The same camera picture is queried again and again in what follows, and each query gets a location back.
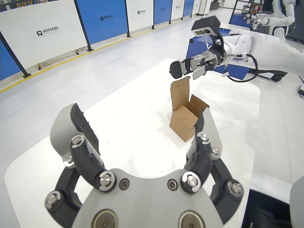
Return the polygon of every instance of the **screw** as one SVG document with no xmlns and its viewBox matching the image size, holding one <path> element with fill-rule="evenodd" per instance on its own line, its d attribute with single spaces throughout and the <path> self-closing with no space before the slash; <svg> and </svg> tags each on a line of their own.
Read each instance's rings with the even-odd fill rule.
<svg viewBox="0 0 304 228">
<path fill-rule="evenodd" d="M 113 172 L 111 171 L 103 171 L 99 175 L 100 177 L 100 187 L 101 191 L 109 191 L 116 185 L 116 178 Z"/>
<path fill-rule="evenodd" d="M 102 210 L 97 213 L 92 221 L 93 228 L 117 228 L 118 219 L 116 214 L 111 210 Z"/>
<path fill-rule="evenodd" d="M 199 132 L 197 134 L 197 136 L 201 139 L 202 143 L 203 144 L 209 144 L 210 143 L 210 140 L 209 138 L 207 137 L 206 133 L 203 133 L 202 131 Z"/>
<path fill-rule="evenodd" d="M 177 190 L 177 182 L 174 180 L 174 179 L 170 179 L 168 181 L 168 188 L 171 190 L 171 191 L 176 191 Z"/>
<path fill-rule="evenodd" d="M 192 171 L 187 171 L 183 174 L 181 177 L 181 181 L 184 183 L 183 185 L 186 186 L 186 188 L 183 187 L 183 189 L 188 192 L 189 189 L 187 187 L 191 188 L 192 193 L 196 193 L 201 189 L 202 183 L 198 175 L 193 173 Z"/>
<path fill-rule="evenodd" d="M 128 189 L 130 186 L 130 181 L 126 178 L 122 179 L 120 182 L 119 182 L 119 188 L 123 191 L 125 191 L 126 189 Z"/>
<path fill-rule="evenodd" d="M 102 186 L 109 186 L 111 183 L 111 176 L 109 174 L 105 174 L 103 176 L 100 177 L 100 184 Z"/>
<path fill-rule="evenodd" d="M 197 186 L 198 182 L 197 179 L 193 176 L 188 176 L 187 178 L 187 185 L 190 187 L 195 187 Z"/>
<path fill-rule="evenodd" d="M 232 183 L 231 181 L 229 181 L 227 185 L 232 195 L 238 198 L 243 196 L 243 187 L 240 183 Z"/>
<path fill-rule="evenodd" d="M 186 211 L 179 218 L 178 228 L 204 228 L 204 222 L 197 213 Z"/>
<path fill-rule="evenodd" d="M 212 154 L 213 155 L 219 155 L 219 149 L 218 148 L 215 148 L 215 147 L 213 147 L 213 148 L 211 148 L 211 150 L 212 150 Z"/>
<path fill-rule="evenodd" d="M 81 143 L 81 137 L 80 136 L 73 137 L 72 144 L 78 145 L 80 143 Z"/>
<path fill-rule="evenodd" d="M 44 205 L 47 209 L 51 209 L 54 204 L 60 200 L 61 195 L 59 191 L 52 191 L 49 193 L 45 199 Z"/>
</svg>

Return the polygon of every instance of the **blue partition panel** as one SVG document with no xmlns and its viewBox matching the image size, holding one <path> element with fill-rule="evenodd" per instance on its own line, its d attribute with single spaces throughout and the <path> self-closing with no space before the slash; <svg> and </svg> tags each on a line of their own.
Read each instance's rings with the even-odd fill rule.
<svg viewBox="0 0 304 228">
<path fill-rule="evenodd" d="M 154 0 L 154 24 L 171 19 L 172 0 Z"/>
<path fill-rule="evenodd" d="M 194 0 L 185 0 L 183 16 L 191 15 L 193 10 Z"/>
<path fill-rule="evenodd" d="M 90 44 L 128 32 L 125 0 L 77 0 Z"/>
<path fill-rule="evenodd" d="M 18 73 L 20 69 L 0 41 L 0 80 Z"/>
</svg>

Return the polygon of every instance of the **metal post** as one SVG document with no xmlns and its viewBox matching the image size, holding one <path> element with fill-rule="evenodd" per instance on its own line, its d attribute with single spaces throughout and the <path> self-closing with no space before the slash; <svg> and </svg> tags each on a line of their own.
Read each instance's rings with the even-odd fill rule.
<svg viewBox="0 0 304 228">
<path fill-rule="evenodd" d="M 184 11 L 183 11 L 183 16 L 181 17 L 181 20 L 183 20 L 183 17 L 184 17 L 184 12 L 185 12 L 185 4 L 186 4 L 186 0 L 184 0 Z"/>
<path fill-rule="evenodd" d="M 229 24 L 231 24 L 232 17 L 233 17 L 233 15 L 234 15 L 235 8 L 237 7 L 238 1 L 239 1 L 239 0 L 236 0 L 236 1 L 235 1 L 235 5 L 234 5 L 234 8 L 233 8 L 233 11 L 232 11 L 231 17 L 230 17 Z"/>
<path fill-rule="evenodd" d="M 129 29 L 129 20 L 128 20 L 128 10 L 127 10 L 127 0 L 125 0 L 125 7 L 126 7 L 126 18 L 127 18 L 127 27 L 128 27 L 128 32 L 126 37 L 130 37 L 130 29 Z"/>
<path fill-rule="evenodd" d="M 80 14 L 80 10 L 79 10 L 79 7 L 78 7 L 77 0 L 74 0 L 74 3 L 75 3 L 76 11 L 77 11 L 79 21 L 80 21 L 80 24 L 81 24 L 81 27 L 82 27 L 83 34 L 85 35 L 85 40 L 87 41 L 87 45 L 88 45 L 88 50 L 87 51 L 90 52 L 93 49 L 91 48 L 91 45 L 90 45 L 90 42 L 89 42 L 89 39 L 88 39 L 88 35 L 87 35 L 86 29 L 85 29 L 85 25 L 83 24 L 83 21 L 82 21 L 82 18 L 81 18 L 81 14 Z"/>
<path fill-rule="evenodd" d="M 169 21 L 169 24 L 171 24 L 171 17 L 172 17 L 172 6 L 173 6 L 173 0 L 172 0 L 172 3 L 171 3 L 171 14 L 170 14 L 170 21 Z"/>
<path fill-rule="evenodd" d="M 153 25 L 151 29 L 155 29 L 154 28 L 154 16 L 155 16 L 155 0 L 153 0 Z"/>
<path fill-rule="evenodd" d="M 4 47 L 7 49 L 8 53 L 11 55 L 12 59 L 17 64 L 18 68 L 24 74 L 23 78 L 27 78 L 27 77 L 31 76 L 31 74 L 27 73 L 26 70 L 25 70 L 25 68 L 23 68 L 22 64 L 19 62 L 18 58 L 16 57 L 16 55 L 12 51 L 11 47 L 9 46 L 9 44 L 7 43 L 7 41 L 5 40 L 5 38 L 2 35 L 1 31 L 0 31 L 0 41 L 3 42 Z"/>
</svg>

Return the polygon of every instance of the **joyson logo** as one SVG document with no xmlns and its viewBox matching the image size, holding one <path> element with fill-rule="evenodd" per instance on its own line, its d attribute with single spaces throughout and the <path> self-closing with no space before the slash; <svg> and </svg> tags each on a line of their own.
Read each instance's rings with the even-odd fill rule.
<svg viewBox="0 0 304 228">
<path fill-rule="evenodd" d="M 113 15 L 106 15 L 106 16 L 101 16 L 100 20 L 103 22 L 103 21 L 108 21 L 111 18 L 113 18 Z"/>
<path fill-rule="evenodd" d="M 145 14 L 145 13 L 146 13 L 145 10 L 139 10 L 139 11 L 137 11 L 137 14 Z"/>
<path fill-rule="evenodd" d="M 36 33 L 37 33 L 37 36 L 39 36 L 39 37 L 41 37 L 41 36 L 45 37 L 45 36 L 49 36 L 52 34 L 57 34 L 58 32 L 59 32 L 59 29 L 56 26 L 56 27 L 46 28 L 43 31 L 38 30 Z"/>
</svg>

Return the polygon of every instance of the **yellow floor line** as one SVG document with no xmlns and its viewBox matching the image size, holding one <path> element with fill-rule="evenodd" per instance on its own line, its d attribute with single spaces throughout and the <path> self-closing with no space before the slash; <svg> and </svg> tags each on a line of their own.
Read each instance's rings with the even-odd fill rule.
<svg viewBox="0 0 304 228">
<path fill-rule="evenodd" d="M 166 25 L 161 26 L 161 27 L 157 27 L 156 29 L 161 29 L 161 28 L 164 28 L 164 27 L 166 27 L 166 26 L 169 26 L 169 25 L 172 25 L 172 24 L 176 24 L 176 23 L 179 23 L 179 22 L 182 22 L 182 20 L 179 20 L 179 21 L 177 21 L 177 22 L 173 22 L 173 23 L 171 23 L 171 24 L 166 24 Z M 53 66 L 51 66 L 51 67 L 44 68 L 44 69 L 40 70 L 39 72 L 37 72 L 37 73 L 35 73 L 35 74 L 33 74 L 33 75 L 27 77 L 27 78 L 24 78 L 24 79 L 22 79 L 22 80 L 20 80 L 20 81 L 18 81 L 18 82 L 15 82 L 14 84 L 12 84 L 12 85 L 10 85 L 10 86 L 8 86 L 8 87 L 6 87 L 6 88 L 0 90 L 0 93 L 6 91 L 6 90 L 8 90 L 8 89 L 10 89 L 10 88 L 12 88 L 12 87 L 14 87 L 14 86 L 16 86 L 16 85 L 18 85 L 18 84 L 24 82 L 24 81 L 26 81 L 26 80 L 32 78 L 32 77 L 35 77 L 35 76 L 37 76 L 37 75 L 39 75 L 39 74 L 41 74 L 41 73 L 43 73 L 43 72 L 46 72 L 46 71 L 48 71 L 48 70 L 50 70 L 50 69 L 53 69 L 53 68 L 55 68 L 55 67 L 58 67 L 58 66 L 60 66 L 60 65 L 62 65 L 62 64 L 65 64 L 65 63 L 68 63 L 68 62 L 70 62 L 70 61 L 72 61 L 72 60 L 75 60 L 76 58 L 82 57 L 82 56 L 84 56 L 84 55 L 88 55 L 88 54 L 93 53 L 93 52 L 95 52 L 95 51 L 104 49 L 104 48 L 106 48 L 106 47 L 110 47 L 110 46 L 112 46 L 112 45 L 114 45 L 114 44 L 116 44 L 116 43 L 120 43 L 120 42 L 123 42 L 123 41 L 125 41 L 125 40 L 132 39 L 132 38 L 134 38 L 134 37 L 137 37 L 137 36 L 140 36 L 140 35 L 149 33 L 149 32 L 151 32 L 152 30 L 153 30 L 153 29 L 150 29 L 150 30 L 148 30 L 148 31 L 139 33 L 139 34 L 134 35 L 134 36 L 129 37 L 129 38 L 126 37 L 125 39 L 119 40 L 119 41 L 114 42 L 114 43 L 110 43 L 110 44 L 108 44 L 108 45 L 105 45 L 105 46 L 103 46 L 103 47 L 100 47 L 100 48 L 95 49 L 95 50 L 90 51 L 90 52 L 85 52 L 85 53 L 83 53 L 83 54 L 80 54 L 79 56 L 77 55 L 77 56 L 75 56 L 75 57 L 73 57 L 73 58 L 70 58 L 70 59 L 68 59 L 68 60 L 66 60 L 66 61 L 60 62 L 60 63 L 58 63 L 58 64 L 55 64 L 55 65 L 53 65 Z"/>
</svg>

